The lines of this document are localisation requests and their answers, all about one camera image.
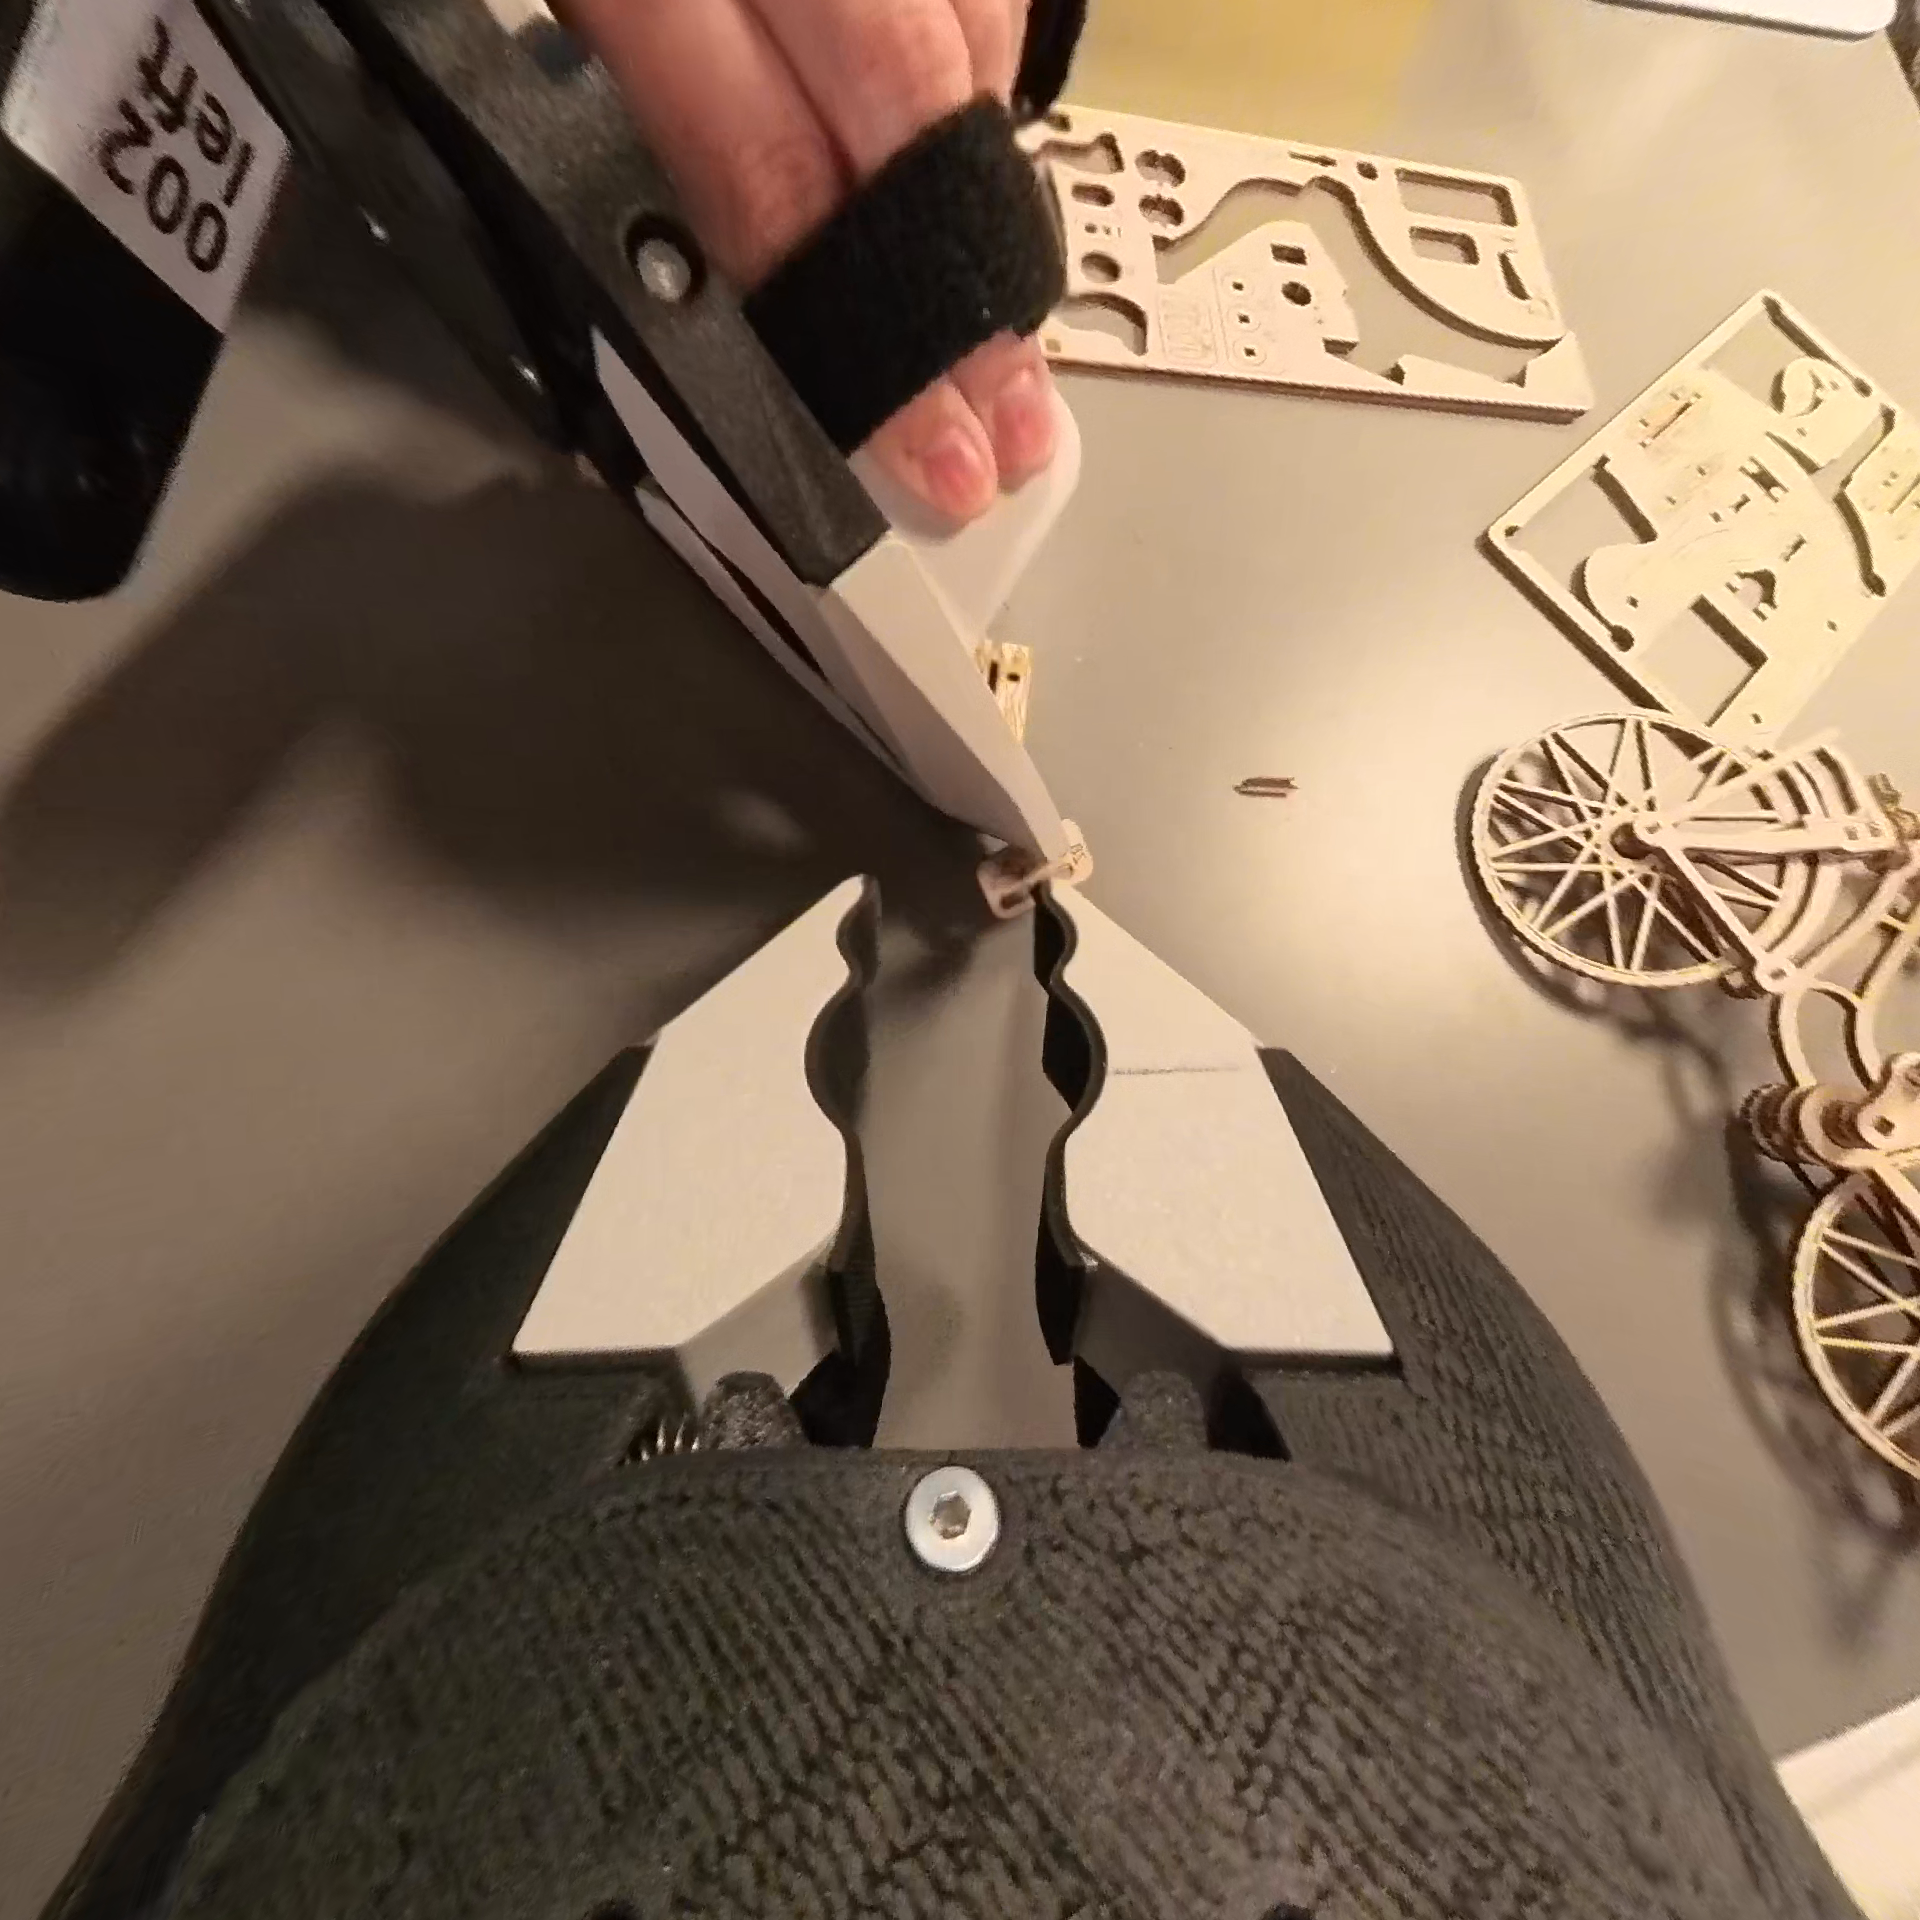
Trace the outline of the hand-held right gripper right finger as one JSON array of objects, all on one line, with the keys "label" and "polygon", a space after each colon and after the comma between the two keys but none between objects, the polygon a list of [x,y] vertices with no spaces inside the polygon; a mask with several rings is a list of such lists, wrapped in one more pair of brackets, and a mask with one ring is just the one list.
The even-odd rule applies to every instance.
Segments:
[{"label": "hand-held right gripper right finger", "polygon": [[1395,1375],[1387,1321],[1254,1032],[1072,886],[1033,918],[1048,1146],[1033,1288],[1094,1448],[1172,1377],[1204,1439],[1283,1448],[1269,1375]]}]

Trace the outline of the wooden bicycle model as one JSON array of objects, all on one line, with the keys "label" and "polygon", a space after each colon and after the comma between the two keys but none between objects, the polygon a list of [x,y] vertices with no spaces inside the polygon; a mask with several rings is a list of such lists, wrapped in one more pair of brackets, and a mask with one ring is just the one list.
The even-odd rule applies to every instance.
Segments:
[{"label": "wooden bicycle model", "polygon": [[1813,1199],[1786,1282],[1796,1354],[1843,1433],[1916,1481],[1916,811],[1837,736],[1746,750],[1635,707],[1495,757],[1470,852],[1541,962],[1765,1011],[1775,1077],[1738,1123]]}]

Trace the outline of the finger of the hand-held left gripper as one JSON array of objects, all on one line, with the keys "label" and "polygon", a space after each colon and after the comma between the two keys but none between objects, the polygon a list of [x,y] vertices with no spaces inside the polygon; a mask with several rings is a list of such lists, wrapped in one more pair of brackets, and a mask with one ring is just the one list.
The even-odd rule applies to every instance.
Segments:
[{"label": "finger of the hand-held left gripper", "polygon": [[805,583],[615,347],[597,378],[647,479],[635,505],[760,647],[941,815],[1040,856],[1040,771],[975,662],[975,637],[915,542],[884,525],[829,587]]},{"label": "finger of the hand-held left gripper", "polygon": [[908,542],[884,533],[820,592],[817,608],[865,712],[931,807],[1043,857],[1076,841]]}]

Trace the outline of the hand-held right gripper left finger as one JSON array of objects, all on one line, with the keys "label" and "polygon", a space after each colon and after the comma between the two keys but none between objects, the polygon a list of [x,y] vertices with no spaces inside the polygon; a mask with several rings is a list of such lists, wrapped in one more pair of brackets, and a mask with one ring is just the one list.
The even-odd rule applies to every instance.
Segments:
[{"label": "hand-held right gripper left finger", "polygon": [[857,1140],[879,882],[853,875],[663,1023],[515,1336],[639,1363],[689,1411],[763,1375],[811,1440],[870,1448],[891,1370]]}]

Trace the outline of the person's left hand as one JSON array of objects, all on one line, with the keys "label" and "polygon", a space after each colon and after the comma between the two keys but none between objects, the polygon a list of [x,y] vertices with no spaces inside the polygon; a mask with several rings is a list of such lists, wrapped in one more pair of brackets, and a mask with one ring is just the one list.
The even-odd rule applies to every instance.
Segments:
[{"label": "person's left hand", "polygon": [[[567,4],[713,268],[757,291],[958,108],[1012,100],[1026,4]],[[870,436],[873,467],[945,529],[1044,473],[1056,380],[1000,333]]]}]

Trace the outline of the wooden parts sheet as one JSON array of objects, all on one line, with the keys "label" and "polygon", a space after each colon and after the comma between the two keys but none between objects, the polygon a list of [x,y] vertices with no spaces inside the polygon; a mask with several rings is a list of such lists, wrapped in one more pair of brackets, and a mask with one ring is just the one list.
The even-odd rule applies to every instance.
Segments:
[{"label": "wooden parts sheet", "polygon": [[1482,548],[1640,707],[1772,746],[1916,576],[1916,409],[1765,287]]},{"label": "wooden parts sheet", "polygon": [[1593,378],[1516,179],[1111,108],[1020,132],[1062,370],[1571,422]]}]

